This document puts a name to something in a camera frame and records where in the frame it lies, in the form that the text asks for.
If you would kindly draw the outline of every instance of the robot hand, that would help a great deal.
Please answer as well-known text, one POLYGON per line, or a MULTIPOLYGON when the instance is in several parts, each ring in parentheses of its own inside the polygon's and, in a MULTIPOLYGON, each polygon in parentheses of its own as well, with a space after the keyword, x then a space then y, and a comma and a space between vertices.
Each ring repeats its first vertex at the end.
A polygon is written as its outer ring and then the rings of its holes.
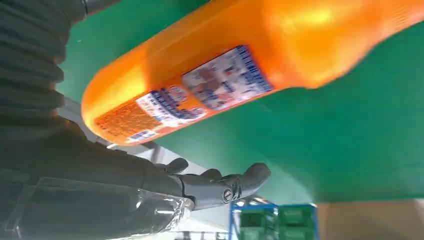
MULTIPOLYGON (((168 165, 156 165, 169 174, 181 173, 188 167, 183 158, 168 165)), ((255 194, 270 177, 270 169, 263 163, 255 163, 244 174, 222 176, 217 169, 209 169, 200 175, 175 175, 182 183, 182 196, 194 202, 194 210, 217 207, 230 201, 255 194)))

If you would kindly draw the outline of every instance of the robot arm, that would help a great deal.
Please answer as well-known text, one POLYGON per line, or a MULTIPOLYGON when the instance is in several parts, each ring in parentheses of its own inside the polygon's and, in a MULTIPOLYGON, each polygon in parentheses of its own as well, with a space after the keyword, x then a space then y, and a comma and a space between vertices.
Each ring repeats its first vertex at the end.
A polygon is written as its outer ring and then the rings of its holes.
POLYGON ((254 194, 270 176, 180 175, 89 142, 57 114, 71 26, 117 0, 0 1, 0 238, 113 239, 157 233, 187 212, 254 194))

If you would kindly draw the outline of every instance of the green surface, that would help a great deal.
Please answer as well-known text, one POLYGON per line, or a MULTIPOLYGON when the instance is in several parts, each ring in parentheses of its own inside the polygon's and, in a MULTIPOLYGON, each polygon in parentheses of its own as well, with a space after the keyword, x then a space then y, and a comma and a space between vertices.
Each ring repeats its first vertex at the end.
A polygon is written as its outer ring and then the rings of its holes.
MULTIPOLYGON (((124 0, 78 24, 59 90, 80 101, 98 69, 204 2, 124 0)), ((259 194, 279 204, 424 197, 423 39, 421 23, 325 87, 287 89, 157 142, 226 174, 268 163, 259 194)))

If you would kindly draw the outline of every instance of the detergent bottle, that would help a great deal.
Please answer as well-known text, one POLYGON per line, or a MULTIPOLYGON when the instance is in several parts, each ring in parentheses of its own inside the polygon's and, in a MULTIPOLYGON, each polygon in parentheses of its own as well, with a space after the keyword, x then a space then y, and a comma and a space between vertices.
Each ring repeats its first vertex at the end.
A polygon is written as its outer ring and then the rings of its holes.
POLYGON ((424 0, 211 0, 101 69, 85 124, 119 145, 154 140, 291 87, 318 88, 424 20, 424 0))

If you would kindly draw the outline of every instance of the label image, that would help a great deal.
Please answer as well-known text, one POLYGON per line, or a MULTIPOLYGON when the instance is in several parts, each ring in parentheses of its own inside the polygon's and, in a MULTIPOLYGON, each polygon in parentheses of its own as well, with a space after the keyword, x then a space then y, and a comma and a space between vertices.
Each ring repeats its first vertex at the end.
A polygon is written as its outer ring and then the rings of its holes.
POLYGON ((243 45, 189 71, 182 81, 213 110, 228 108, 273 89, 243 45))
POLYGON ((171 86, 169 88, 169 95, 178 103, 182 103, 187 100, 187 92, 180 86, 171 86))

